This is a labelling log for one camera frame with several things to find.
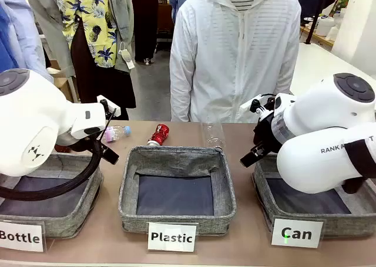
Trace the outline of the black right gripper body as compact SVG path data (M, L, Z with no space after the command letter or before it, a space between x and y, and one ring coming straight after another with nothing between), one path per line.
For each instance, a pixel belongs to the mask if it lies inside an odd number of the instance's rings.
M253 143L256 146L257 156L266 156L268 153L278 153L282 144L275 138L271 122L274 112L271 112L264 119L259 119L255 129Z

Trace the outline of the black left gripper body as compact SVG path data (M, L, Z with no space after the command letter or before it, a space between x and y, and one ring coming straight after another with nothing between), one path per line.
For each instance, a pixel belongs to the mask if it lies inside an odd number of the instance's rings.
M79 140L77 143L73 144L73 151L83 152L89 151L92 154L102 154L103 148L102 143L96 137L85 137Z

